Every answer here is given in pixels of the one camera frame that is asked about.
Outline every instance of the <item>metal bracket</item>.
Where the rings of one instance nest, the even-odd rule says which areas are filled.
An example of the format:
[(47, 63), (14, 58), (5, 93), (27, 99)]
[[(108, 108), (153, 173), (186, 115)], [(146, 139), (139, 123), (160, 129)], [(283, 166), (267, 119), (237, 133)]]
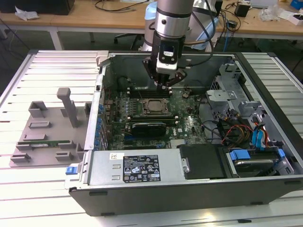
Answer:
[(262, 105), (260, 102), (241, 102), (238, 106), (238, 109), (240, 111), (241, 116), (243, 117), (249, 117), (251, 116), (256, 109), (261, 108)]

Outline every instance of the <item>black cover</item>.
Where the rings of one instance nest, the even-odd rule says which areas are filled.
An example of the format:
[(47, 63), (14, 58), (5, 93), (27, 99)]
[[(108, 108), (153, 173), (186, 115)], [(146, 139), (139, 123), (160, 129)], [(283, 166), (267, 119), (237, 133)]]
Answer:
[(16, 12), (15, 6), (24, 11), (68, 15), (75, 0), (0, 0), (1, 13)]
[(210, 143), (181, 145), (181, 158), (187, 159), (185, 179), (222, 179), (231, 176), (224, 147)]

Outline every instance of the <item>blue latch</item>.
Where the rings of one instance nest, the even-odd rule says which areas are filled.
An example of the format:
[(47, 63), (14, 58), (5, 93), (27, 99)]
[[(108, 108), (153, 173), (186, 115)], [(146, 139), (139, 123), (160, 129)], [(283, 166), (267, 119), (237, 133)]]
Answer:
[(250, 155), (247, 150), (233, 150), (230, 152), (232, 160), (239, 160), (239, 159), (250, 159)]
[(76, 166), (66, 167), (65, 174), (66, 175), (75, 175), (75, 174), (78, 174), (78, 167), (76, 167)]
[(284, 153), (284, 151), (282, 149), (278, 149), (278, 153), (280, 155), (280, 158), (285, 157), (285, 153)]

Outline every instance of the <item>metal table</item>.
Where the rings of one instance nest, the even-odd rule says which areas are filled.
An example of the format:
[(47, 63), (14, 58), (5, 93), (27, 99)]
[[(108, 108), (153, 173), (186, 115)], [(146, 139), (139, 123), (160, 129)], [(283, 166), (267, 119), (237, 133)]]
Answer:
[[(71, 99), (76, 106), (91, 101), (98, 74), (96, 55), (97, 51), (39, 51), (29, 54), (1, 96), (0, 226), (282, 227), (303, 223), (303, 191), (289, 193), (269, 205), (90, 217), (64, 189), (64, 166), (10, 168), (10, 155), (27, 122), (30, 102), (44, 100), (48, 107), (62, 106), (56, 97), (58, 87), (70, 87)], [(303, 98), (299, 82), (274, 57), (260, 53), (245, 53), (245, 56), (303, 135)], [(270, 64), (272, 67), (275, 64), (276, 70), (266, 70)], [(239, 224), (239, 219), (252, 222)]]

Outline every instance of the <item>warning label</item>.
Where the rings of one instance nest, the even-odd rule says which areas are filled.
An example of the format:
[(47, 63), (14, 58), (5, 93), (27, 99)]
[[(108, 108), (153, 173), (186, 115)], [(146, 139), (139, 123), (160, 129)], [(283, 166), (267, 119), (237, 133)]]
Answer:
[(125, 183), (161, 181), (158, 155), (124, 156)]

